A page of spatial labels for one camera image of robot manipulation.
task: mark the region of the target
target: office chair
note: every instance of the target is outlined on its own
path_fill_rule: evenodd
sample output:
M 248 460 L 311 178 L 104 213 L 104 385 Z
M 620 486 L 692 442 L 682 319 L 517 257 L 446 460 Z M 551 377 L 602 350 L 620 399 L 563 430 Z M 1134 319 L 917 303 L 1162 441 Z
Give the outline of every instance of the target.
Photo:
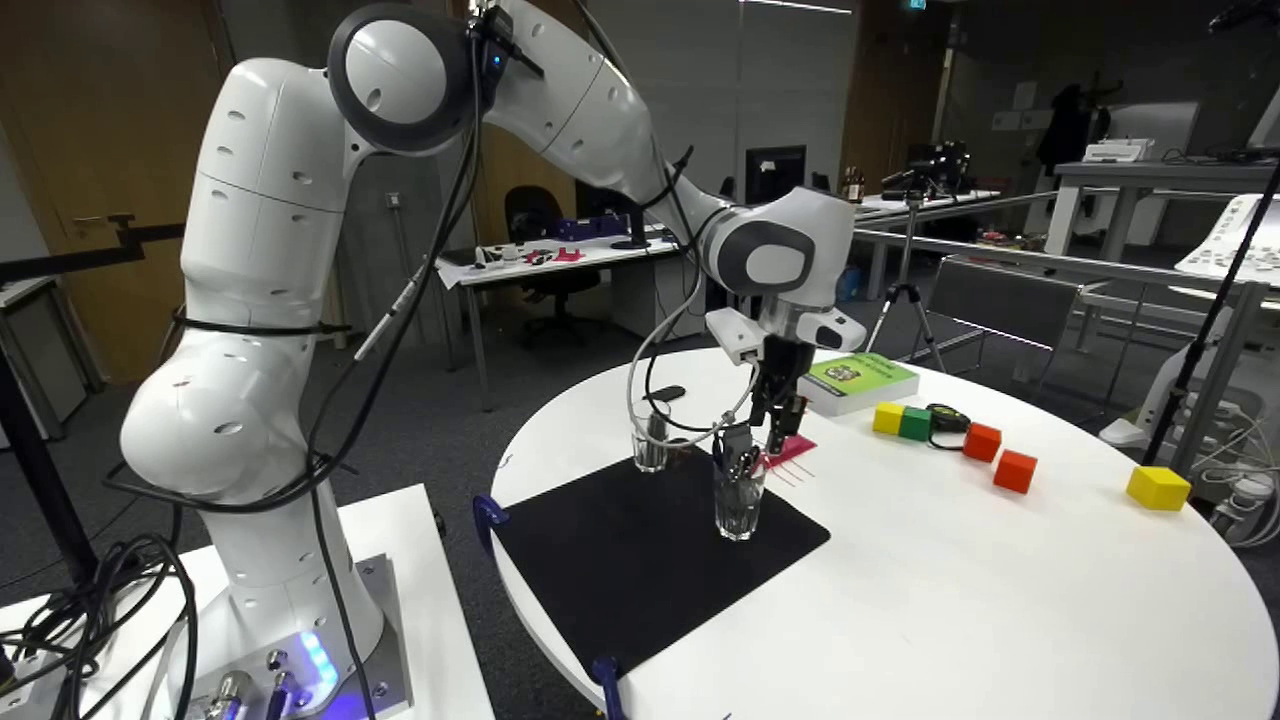
M 513 243 L 551 236 L 563 224 L 563 213 L 560 213 L 557 197 L 548 187 L 537 187 L 537 182 L 508 187 L 505 215 L 508 215 Z M 566 296 L 582 293 L 582 287 L 597 287 L 597 284 L 601 284 L 601 272 L 557 272 L 557 277 L 523 281 L 523 287 L 532 296 L 551 296 L 557 298 L 551 323 L 566 323 Z
M 1080 284 L 958 257 L 943 257 L 927 287 L 927 312 L 972 329 L 967 334 L 941 343 L 941 350 L 967 339 L 985 343 L 986 334 L 1044 350 L 1044 366 L 1028 381 L 1028 397 L 1044 385 L 1076 298 Z

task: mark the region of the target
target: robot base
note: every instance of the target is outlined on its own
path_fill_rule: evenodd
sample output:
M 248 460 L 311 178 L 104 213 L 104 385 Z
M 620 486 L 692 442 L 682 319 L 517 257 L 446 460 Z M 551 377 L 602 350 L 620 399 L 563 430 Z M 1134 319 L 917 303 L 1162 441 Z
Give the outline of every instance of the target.
M 381 644 L 363 659 L 367 688 L 377 710 L 409 708 L 413 683 L 409 683 L 409 655 L 403 655 L 403 621 L 401 621 L 401 590 L 394 590 L 394 567 L 389 556 L 367 556 L 356 565 L 367 597 L 389 615 Z M 200 607 L 200 659 L 194 659 L 194 693 L 187 720 L 204 720 L 214 695 L 240 695 L 225 698 L 220 717 L 272 717 L 272 681 L 269 681 L 269 655 L 309 655 L 309 630 L 288 636 L 269 647 L 244 647 L 248 630 L 240 628 L 234 603 L 227 590 L 220 590 L 207 607 Z M 164 647 L 164 702 L 152 702 L 149 717 L 170 717 L 156 708 L 170 708 L 180 681 L 183 681 L 183 644 L 187 630 L 174 630 Z M 314 710 L 318 720 L 352 720 L 363 717 L 360 674 L 342 669 L 342 683 L 337 683 L 332 698 Z

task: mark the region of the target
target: red block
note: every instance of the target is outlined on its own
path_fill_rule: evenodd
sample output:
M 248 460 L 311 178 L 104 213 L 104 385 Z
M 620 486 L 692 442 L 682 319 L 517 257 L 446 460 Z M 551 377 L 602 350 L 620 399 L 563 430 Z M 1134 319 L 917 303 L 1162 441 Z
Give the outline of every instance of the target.
M 1001 429 L 967 423 L 967 430 L 962 430 L 962 456 L 991 464 L 995 453 L 1001 453 L 1001 441 L 1002 441 Z
M 1031 474 L 1034 474 L 1034 456 L 1002 453 L 991 480 L 995 486 L 1028 497 Z

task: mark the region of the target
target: floor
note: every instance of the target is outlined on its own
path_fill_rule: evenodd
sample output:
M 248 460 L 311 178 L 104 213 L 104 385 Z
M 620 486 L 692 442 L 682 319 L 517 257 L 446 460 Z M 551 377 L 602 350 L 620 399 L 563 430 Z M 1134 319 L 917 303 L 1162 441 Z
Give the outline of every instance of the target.
M 861 319 L 875 315 L 875 303 L 848 309 Z M 917 319 L 906 309 L 894 309 L 878 348 L 901 354 L 913 348 Z M 457 589 L 471 625 L 479 669 L 500 720 L 521 717 L 557 717 L 588 720 L 597 717 L 532 647 L 517 625 L 494 570 L 489 567 L 475 535 L 467 499 L 489 486 L 489 474 L 513 441 L 513 430 L 566 385 L 622 365 L 634 348 L 634 334 L 608 323 L 582 329 L 578 343 L 521 343 L 521 319 L 494 312 L 489 319 L 489 354 L 494 407 L 485 412 L 475 399 L 475 370 L 442 366 L 439 348 L 409 348 L 367 418 L 363 441 L 352 447 L 349 469 L 332 480 L 340 499 L 377 497 L 403 484 L 422 484 L 439 510 L 442 547 L 457 570 Z M 1110 377 L 1117 343 L 1107 334 L 1091 339 L 1088 350 L 1063 350 L 1046 385 L 1031 397 L 1046 412 L 1069 416 L 1080 429 L 1099 429 L 1140 399 L 1144 381 L 1162 361 L 1167 348 L 1132 348 L 1125 370 Z M 953 354 L 946 366 L 967 366 L 974 350 Z M 1034 366 L 1038 354 L 991 339 L 985 366 L 972 377 L 1010 387 L 1022 366 Z M 311 387 L 340 366 L 340 350 L 314 361 Z M 116 430 L 128 407 L 128 387 L 97 392 L 67 423 L 67 435 L 52 442 L 52 456 L 72 486 L 72 499 L 93 529 L 93 540 L 104 547 L 113 540 L 164 529 L 169 510 L 152 499 L 135 499 L 104 484 L 109 469 L 118 460 Z M 59 589 L 62 567 L 48 544 L 48 530 L 14 480 L 12 456 L 0 456 L 4 503 L 0 503 L 0 598 L 19 598 L 40 589 Z M 183 529 L 183 544 L 204 544 L 194 522 Z M 1249 550 L 1249 570 L 1256 575 L 1270 615 L 1280 610 L 1280 547 Z

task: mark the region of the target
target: white wall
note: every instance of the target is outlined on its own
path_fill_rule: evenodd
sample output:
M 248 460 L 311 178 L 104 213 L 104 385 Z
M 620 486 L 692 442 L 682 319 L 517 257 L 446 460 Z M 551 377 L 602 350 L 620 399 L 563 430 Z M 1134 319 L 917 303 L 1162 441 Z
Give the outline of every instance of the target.
M 743 150 L 803 142 L 838 178 L 854 14 L 739 7 L 739 0 L 591 0 L 622 71 L 656 110 L 669 157 L 716 192 Z
M 0 125 L 0 259 L 48 257 L 48 243 L 36 229 L 27 192 L 19 182 L 4 125 Z

